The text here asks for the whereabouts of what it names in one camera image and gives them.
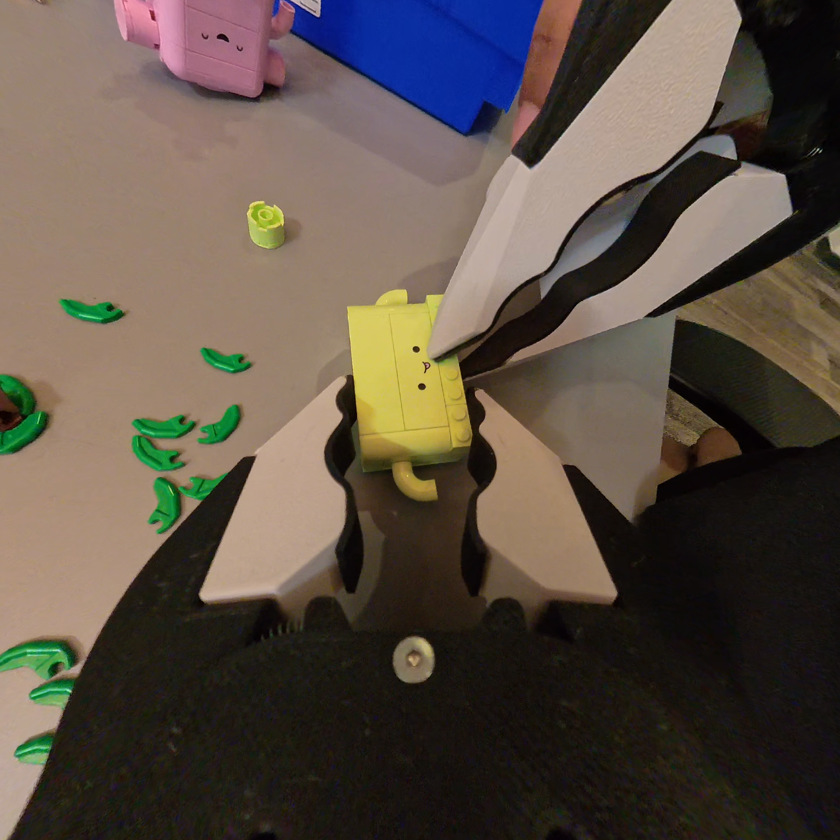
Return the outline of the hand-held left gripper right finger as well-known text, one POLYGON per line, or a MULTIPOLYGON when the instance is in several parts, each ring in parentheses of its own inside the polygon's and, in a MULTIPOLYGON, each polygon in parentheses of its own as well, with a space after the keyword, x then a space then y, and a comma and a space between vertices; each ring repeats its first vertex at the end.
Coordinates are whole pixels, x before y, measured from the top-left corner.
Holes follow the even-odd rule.
POLYGON ((489 605, 519 603, 537 624, 552 602, 611 605, 602 553, 561 459, 484 391, 467 394, 472 443, 460 569, 489 605))

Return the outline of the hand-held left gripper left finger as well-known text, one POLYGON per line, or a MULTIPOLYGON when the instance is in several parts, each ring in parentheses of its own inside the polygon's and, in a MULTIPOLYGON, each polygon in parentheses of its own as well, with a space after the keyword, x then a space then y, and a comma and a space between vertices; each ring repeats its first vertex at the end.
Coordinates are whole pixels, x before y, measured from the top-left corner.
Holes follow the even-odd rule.
POLYGON ((259 448, 200 596, 271 598, 302 618, 318 596, 355 593, 364 546, 354 491, 354 380, 340 377, 259 448))

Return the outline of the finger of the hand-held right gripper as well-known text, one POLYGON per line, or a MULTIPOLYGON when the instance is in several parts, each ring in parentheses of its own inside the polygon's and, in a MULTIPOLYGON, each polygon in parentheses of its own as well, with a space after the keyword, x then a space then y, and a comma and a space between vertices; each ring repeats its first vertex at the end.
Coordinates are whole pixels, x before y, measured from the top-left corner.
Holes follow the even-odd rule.
POLYGON ((431 358, 486 336, 589 213, 694 142, 741 21, 732 1, 582 2, 542 110, 490 183, 437 310, 431 358))
POLYGON ((785 177, 697 141, 650 182, 595 210, 539 281, 541 301, 461 362, 472 378, 643 319, 792 214, 785 177))

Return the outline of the lime green brick figure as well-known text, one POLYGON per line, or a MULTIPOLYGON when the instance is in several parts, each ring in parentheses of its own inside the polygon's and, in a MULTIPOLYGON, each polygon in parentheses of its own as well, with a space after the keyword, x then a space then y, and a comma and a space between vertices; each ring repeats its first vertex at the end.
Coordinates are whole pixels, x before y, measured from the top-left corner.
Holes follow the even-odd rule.
POLYGON ((391 290, 372 306, 348 308, 362 470, 390 471, 402 494, 420 502, 438 492, 415 467, 456 462, 472 439, 457 356, 435 361, 427 352, 442 300, 409 303, 406 290, 391 290))

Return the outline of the person's right hand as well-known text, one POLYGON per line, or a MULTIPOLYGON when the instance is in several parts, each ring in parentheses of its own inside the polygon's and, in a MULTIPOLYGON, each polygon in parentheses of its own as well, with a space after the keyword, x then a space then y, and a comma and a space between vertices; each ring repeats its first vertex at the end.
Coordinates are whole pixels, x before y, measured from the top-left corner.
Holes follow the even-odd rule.
POLYGON ((549 96, 580 6, 581 1, 542 2, 524 67, 511 146, 536 119, 549 96))

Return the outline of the dark mesh office chair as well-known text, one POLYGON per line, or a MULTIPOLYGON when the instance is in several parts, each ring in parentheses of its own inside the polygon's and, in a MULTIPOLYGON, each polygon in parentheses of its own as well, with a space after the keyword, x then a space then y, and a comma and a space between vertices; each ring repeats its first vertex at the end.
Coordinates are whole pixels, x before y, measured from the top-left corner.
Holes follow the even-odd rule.
POLYGON ((839 435, 838 414, 821 397, 758 351, 695 322, 675 323, 668 384, 746 453, 839 435))

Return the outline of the blue storage bin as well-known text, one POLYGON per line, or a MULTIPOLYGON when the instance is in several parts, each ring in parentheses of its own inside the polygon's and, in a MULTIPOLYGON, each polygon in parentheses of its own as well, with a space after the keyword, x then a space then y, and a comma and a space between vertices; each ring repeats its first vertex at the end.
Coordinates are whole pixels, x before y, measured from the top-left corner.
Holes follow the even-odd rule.
POLYGON ((469 133, 485 106, 509 110, 540 1, 296 1, 292 32, 469 133))

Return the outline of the scattered green leaf pieces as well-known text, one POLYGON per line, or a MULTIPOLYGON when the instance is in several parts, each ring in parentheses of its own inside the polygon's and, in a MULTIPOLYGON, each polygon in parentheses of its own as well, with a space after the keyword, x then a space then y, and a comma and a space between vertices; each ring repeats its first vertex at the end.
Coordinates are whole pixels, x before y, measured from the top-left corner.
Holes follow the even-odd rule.
MULTIPOLYGON (((109 301, 87 304, 75 299, 59 299, 62 310, 70 317, 89 323, 109 324, 120 320, 124 311, 109 301)), ((242 353, 223 354, 211 348, 201 348, 203 360, 218 371, 231 374, 241 373, 251 367, 242 353)), ((18 378, 3 374, 2 390, 17 405, 23 417, 15 428, 1 433, 1 454, 14 455, 32 445, 47 429, 49 415, 39 410, 37 399, 28 386, 18 378)), ((229 406, 221 419, 200 427, 200 445, 217 445, 226 441, 238 427, 241 419, 239 405, 229 406)), ((132 437, 132 451, 143 465, 157 474, 170 473, 186 464, 176 449, 160 448, 156 439, 177 439, 190 433, 195 422, 184 415, 175 415, 164 421, 150 418, 136 418, 132 426, 136 435, 132 437)), ((180 487, 165 477, 157 477, 153 483, 155 509, 149 517, 149 524, 159 534, 168 532, 182 515, 182 499, 196 501, 206 499, 222 482, 224 476, 215 479, 193 477, 189 486, 180 487)), ((42 680, 29 693, 29 698, 39 704, 65 709, 74 688, 76 678, 58 678, 58 674, 77 664, 77 654, 68 643, 55 639, 34 640, 22 643, 2 652, 1 670, 27 668, 42 680)), ((42 766, 47 762, 55 740, 55 733, 48 732, 19 744, 14 757, 20 763, 42 766)))

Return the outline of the lime green round brick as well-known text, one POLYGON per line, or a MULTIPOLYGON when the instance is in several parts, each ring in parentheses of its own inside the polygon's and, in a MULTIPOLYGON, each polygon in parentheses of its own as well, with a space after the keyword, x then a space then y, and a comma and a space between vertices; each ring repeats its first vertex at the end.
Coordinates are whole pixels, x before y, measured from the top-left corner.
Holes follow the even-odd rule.
POLYGON ((278 249, 286 238, 285 216, 276 205, 253 202, 247 211, 248 234, 262 249, 278 249))

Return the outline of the pink brick figure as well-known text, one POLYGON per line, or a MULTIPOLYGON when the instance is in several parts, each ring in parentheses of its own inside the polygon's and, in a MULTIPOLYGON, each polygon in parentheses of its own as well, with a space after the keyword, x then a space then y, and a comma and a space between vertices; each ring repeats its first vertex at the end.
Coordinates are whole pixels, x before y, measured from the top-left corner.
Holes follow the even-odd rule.
POLYGON ((272 1, 115 1, 123 39, 157 52, 178 78, 257 98, 286 79, 271 40, 289 34, 296 8, 272 1))

